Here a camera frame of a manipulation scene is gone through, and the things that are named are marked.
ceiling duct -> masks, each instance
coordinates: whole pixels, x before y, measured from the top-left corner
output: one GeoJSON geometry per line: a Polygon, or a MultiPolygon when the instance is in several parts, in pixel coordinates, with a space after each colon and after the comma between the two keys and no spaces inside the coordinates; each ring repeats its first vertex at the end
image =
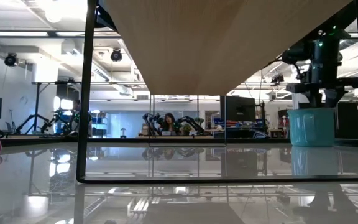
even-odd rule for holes
{"type": "MultiPolygon", "coordinates": [[[[103,70],[95,62],[92,62],[92,72],[102,77],[106,82],[119,82],[119,80],[110,77],[109,73],[103,70]]],[[[114,87],[117,91],[119,91],[120,95],[122,96],[132,96],[134,94],[131,88],[128,88],[124,85],[112,84],[111,86],[114,87]]]]}

teal container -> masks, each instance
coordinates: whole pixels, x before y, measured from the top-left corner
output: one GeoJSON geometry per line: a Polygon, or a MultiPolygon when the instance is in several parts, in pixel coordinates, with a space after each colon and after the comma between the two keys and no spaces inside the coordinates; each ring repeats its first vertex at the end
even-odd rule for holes
{"type": "Polygon", "coordinates": [[[293,146],[331,147],[334,144],[333,108],[290,110],[288,115],[293,146]]]}

monitor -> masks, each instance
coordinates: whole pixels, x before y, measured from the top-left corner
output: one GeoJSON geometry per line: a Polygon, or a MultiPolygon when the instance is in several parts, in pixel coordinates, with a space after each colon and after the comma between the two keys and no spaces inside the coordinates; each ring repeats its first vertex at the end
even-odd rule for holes
{"type": "MultiPolygon", "coordinates": [[[[221,119],[225,115],[225,96],[221,96],[221,119]]],[[[227,115],[230,121],[256,121],[255,99],[239,96],[226,96],[227,115]]]]}

